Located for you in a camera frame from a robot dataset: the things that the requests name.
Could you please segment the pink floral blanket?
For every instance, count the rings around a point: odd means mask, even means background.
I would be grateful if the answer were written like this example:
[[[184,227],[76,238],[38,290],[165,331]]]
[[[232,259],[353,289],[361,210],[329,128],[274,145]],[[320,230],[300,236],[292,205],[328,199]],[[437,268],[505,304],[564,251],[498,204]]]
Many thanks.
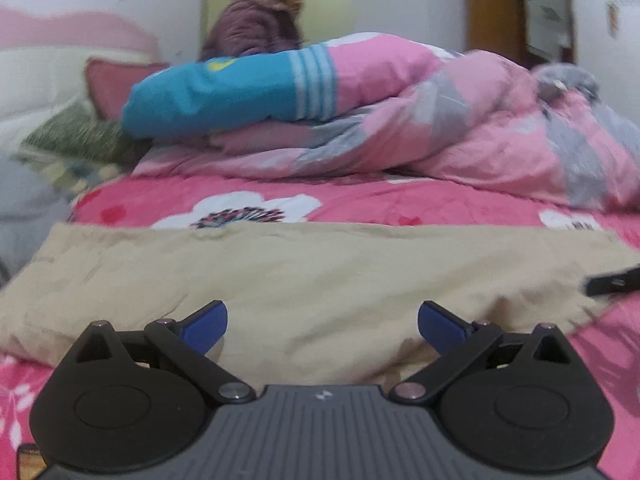
[[[152,226],[166,218],[174,218],[178,226],[194,226],[198,220],[218,226],[223,218],[239,218],[243,208],[255,208],[258,221],[548,226],[611,230],[629,245],[639,244],[635,212],[569,210],[449,181],[392,176],[280,183],[220,177],[126,177],[78,198],[73,218],[112,228]],[[613,479],[638,478],[638,296],[626,296],[570,340],[614,408],[615,430],[601,467]]]

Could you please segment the person in purple jacket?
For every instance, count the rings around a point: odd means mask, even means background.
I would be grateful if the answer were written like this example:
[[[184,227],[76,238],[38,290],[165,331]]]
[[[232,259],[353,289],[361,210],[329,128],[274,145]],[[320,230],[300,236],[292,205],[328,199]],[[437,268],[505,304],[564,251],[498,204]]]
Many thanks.
[[[200,60],[298,50],[305,0],[231,0],[201,48]]]

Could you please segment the pink grey quilt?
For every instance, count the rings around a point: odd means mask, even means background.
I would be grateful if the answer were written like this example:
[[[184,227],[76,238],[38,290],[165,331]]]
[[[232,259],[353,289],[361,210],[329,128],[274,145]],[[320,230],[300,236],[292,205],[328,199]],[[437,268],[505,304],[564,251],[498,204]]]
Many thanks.
[[[597,81],[386,34],[212,58],[135,84],[140,176],[302,180],[400,172],[577,209],[637,210],[639,129]]]

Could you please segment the pink white headboard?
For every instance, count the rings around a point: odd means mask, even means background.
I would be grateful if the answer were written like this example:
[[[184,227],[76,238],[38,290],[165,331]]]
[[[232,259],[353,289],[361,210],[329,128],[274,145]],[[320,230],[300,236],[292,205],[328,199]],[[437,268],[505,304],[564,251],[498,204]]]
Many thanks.
[[[89,105],[84,69],[90,58],[146,64],[160,59],[155,36],[119,15],[34,15],[1,9],[1,151],[66,106]]]

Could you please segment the dark pink pillow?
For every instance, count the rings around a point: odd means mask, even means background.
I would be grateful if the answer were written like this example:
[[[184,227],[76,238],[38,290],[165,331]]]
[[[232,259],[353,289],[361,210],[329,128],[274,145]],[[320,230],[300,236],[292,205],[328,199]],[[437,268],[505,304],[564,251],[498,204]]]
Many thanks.
[[[132,87],[168,67],[167,63],[140,64],[89,58],[84,75],[96,114],[104,120],[119,120]]]

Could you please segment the grey garment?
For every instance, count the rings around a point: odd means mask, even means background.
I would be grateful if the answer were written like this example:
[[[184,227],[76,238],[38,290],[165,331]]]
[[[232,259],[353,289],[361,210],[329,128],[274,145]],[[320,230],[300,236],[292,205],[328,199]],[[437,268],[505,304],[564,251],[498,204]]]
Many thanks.
[[[66,197],[34,170],[1,156],[1,286],[11,281],[38,252],[55,223],[72,207]]]

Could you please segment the beige trousers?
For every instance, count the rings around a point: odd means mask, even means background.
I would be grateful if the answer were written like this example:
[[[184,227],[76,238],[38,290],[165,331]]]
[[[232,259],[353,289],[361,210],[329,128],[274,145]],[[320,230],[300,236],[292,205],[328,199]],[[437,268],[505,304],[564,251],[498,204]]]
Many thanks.
[[[234,222],[213,229],[55,226],[1,293],[4,351],[56,365],[94,320],[140,330],[213,300],[229,328],[210,355],[255,388],[390,384],[434,353],[416,329],[433,300],[510,332],[587,323],[590,275],[637,264],[606,231],[522,226]]]

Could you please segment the wooden door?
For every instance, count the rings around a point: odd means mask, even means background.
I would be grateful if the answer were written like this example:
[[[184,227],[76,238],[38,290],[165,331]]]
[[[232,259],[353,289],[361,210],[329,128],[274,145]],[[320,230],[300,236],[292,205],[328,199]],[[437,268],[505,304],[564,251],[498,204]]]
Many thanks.
[[[533,68],[574,63],[572,0],[466,0],[466,47]]]

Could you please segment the green patterned pillow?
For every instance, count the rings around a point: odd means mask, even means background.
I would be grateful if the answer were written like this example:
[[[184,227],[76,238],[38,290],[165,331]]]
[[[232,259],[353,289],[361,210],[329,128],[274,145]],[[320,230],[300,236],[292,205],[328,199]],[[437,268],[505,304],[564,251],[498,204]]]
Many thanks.
[[[99,120],[76,101],[29,133],[12,158],[74,200],[130,174],[150,147],[132,140],[117,120]]]

